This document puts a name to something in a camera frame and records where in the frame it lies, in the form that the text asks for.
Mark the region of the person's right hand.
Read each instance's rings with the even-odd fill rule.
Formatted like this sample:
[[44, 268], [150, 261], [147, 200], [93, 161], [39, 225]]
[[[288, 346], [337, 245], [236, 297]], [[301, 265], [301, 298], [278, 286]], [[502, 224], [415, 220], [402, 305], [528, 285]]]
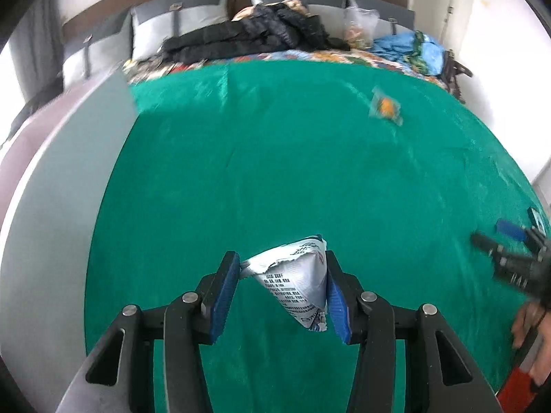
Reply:
[[530, 301], [521, 306], [514, 319], [511, 332], [513, 347], [528, 349], [521, 370], [528, 374], [534, 384], [543, 386], [550, 376], [550, 312], [539, 302]]

